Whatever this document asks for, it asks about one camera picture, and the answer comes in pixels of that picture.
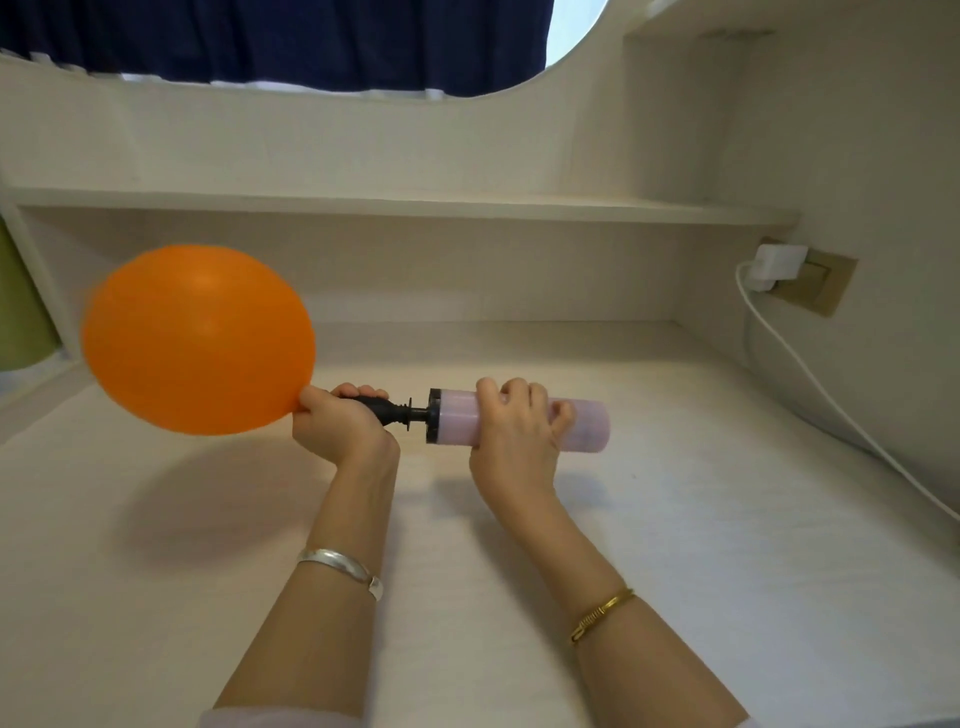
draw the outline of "sleeve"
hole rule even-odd
[[[197,728],[361,728],[359,718],[299,708],[218,708],[200,716]]]

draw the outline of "desk surface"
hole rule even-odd
[[[350,325],[318,339],[324,385],[422,402],[431,386],[523,375],[608,402],[608,450],[565,455],[558,490],[766,724],[960,715],[960,556],[945,521],[681,329]],[[179,436],[90,387],[0,449],[5,724],[192,724],[330,475],[288,427]],[[473,491],[467,451],[426,446],[421,430],[398,439],[372,726],[588,725],[567,625]]]

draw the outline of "pink pump cylinder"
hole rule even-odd
[[[438,390],[430,393],[433,400]],[[459,389],[439,390],[440,418],[436,432],[437,445],[476,446],[480,442],[480,407],[476,392]],[[603,402],[551,398],[550,402],[568,401],[577,410],[577,421],[560,443],[564,452],[600,452],[610,441],[610,415]]]

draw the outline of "electrical socket plate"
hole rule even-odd
[[[764,238],[763,242],[779,240]],[[777,281],[773,290],[768,293],[829,318],[836,311],[847,285],[853,278],[856,263],[856,258],[811,248],[797,278]]]

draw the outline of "green container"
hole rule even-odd
[[[59,345],[54,323],[0,220],[0,372],[43,361]]]

